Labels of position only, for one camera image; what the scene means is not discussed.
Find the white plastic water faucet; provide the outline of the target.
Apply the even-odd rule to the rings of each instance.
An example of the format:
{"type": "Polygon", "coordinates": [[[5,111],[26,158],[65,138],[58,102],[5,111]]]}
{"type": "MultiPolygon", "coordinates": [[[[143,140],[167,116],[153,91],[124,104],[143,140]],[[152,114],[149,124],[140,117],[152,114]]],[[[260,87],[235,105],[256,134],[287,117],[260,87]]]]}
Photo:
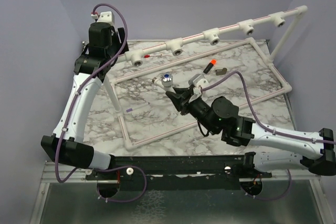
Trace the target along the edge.
{"type": "Polygon", "coordinates": [[[174,92],[173,89],[173,76],[171,73],[167,72],[160,78],[153,78],[152,83],[155,86],[162,88],[164,91],[174,92]]]}

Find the white pipe frame with fittings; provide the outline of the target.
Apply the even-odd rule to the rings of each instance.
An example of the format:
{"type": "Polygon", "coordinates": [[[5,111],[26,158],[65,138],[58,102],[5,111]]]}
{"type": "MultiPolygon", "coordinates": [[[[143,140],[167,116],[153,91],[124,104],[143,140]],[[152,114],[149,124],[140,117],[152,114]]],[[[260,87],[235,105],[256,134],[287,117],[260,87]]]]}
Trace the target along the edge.
{"type": "Polygon", "coordinates": [[[181,116],[166,97],[165,91],[152,83],[153,78],[160,78],[167,72],[172,74],[174,86],[185,87],[189,79],[203,73],[213,59],[216,60],[216,67],[240,71],[250,93],[249,99],[245,98],[236,76],[205,92],[203,98],[210,103],[217,95],[223,95],[242,110],[250,104],[289,93],[292,87],[275,67],[274,59],[307,10],[306,6],[299,6],[186,38],[147,41],[143,49],[138,41],[132,42],[131,51],[108,72],[107,82],[119,106],[116,118],[125,149],[132,151],[172,136],[190,138],[196,130],[197,122],[191,116],[181,116]],[[257,25],[279,25],[287,18],[292,18],[292,22],[273,52],[267,49],[265,41],[256,41],[252,36],[214,43],[222,34],[234,31],[249,33],[257,25]],[[162,56],[144,58],[144,55],[156,53],[162,53],[162,56]],[[126,109],[146,102],[150,105],[126,113],[126,109]]]}

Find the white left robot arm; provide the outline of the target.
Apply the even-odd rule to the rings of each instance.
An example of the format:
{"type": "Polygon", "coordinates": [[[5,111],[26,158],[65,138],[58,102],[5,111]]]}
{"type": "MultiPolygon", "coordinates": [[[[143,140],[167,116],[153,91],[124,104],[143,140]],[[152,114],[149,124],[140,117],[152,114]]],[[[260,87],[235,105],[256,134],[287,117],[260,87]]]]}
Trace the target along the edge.
{"type": "Polygon", "coordinates": [[[95,22],[89,27],[89,43],[76,59],[70,97],[52,135],[43,136],[41,146],[49,158],[76,168],[95,168],[104,179],[115,175],[114,157],[83,143],[93,100],[106,74],[116,64],[115,55],[128,51],[125,29],[95,22]]]}

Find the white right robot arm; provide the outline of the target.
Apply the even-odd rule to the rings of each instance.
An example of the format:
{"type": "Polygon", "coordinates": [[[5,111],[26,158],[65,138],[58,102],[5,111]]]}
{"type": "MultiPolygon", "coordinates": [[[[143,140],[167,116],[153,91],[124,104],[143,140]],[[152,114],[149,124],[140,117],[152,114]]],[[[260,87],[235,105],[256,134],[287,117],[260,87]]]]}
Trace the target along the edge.
{"type": "Polygon", "coordinates": [[[246,177],[268,173],[275,169],[306,169],[320,176],[335,175],[333,132],[287,130],[240,116],[238,106],[224,96],[207,104],[191,88],[175,88],[165,93],[182,115],[190,114],[209,133],[221,134],[221,140],[231,146],[265,146],[274,153],[246,153],[241,171],[246,177]]]}

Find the red small marker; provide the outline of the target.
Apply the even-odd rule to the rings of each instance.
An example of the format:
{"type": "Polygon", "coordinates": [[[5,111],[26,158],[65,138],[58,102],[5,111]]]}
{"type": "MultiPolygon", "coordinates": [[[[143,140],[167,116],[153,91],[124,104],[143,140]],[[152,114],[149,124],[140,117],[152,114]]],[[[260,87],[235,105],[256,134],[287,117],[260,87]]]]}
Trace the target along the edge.
{"type": "Polygon", "coordinates": [[[144,55],[144,58],[159,57],[159,56],[162,56],[162,53],[147,54],[147,55],[144,55]]]}

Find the orange cap black highlighter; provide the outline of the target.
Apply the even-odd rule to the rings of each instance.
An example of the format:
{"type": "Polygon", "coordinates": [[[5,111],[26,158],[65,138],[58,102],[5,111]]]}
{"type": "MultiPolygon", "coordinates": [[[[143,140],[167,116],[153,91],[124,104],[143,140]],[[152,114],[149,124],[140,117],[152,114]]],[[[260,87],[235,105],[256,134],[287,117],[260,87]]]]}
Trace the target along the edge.
{"type": "Polygon", "coordinates": [[[216,64],[216,60],[215,59],[211,60],[210,63],[203,70],[203,73],[205,74],[209,73],[209,71],[214,67],[215,64],[216,64]]]}

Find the white pen purple tip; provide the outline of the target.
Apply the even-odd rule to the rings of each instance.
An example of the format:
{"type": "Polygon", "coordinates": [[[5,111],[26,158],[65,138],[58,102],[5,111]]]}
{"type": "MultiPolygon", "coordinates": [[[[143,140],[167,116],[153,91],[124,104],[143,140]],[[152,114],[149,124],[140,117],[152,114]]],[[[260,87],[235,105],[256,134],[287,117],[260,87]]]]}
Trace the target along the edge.
{"type": "Polygon", "coordinates": [[[137,110],[137,109],[143,108],[143,107],[148,106],[148,105],[150,105],[149,102],[146,102],[146,103],[143,103],[143,104],[140,104],[140,105],[133,106],[132,108],[128,108],[128,109],[126,109],[126,113],[135,111],[135,110],[137,110]]]}

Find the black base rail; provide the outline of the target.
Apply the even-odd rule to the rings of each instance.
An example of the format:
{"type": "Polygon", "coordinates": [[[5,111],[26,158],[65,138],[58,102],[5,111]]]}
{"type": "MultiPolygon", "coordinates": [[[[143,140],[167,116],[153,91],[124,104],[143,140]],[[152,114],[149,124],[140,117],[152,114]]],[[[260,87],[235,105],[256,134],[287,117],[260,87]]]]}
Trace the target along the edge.
{"type": "Polygon", "coordinates": [[[119,156],[114,159],[120,172],[93,170],[88,181],[116,182],[121,190],[239,190],[240,179],[252,180],[255,153],[214,156],[119,156]]]}

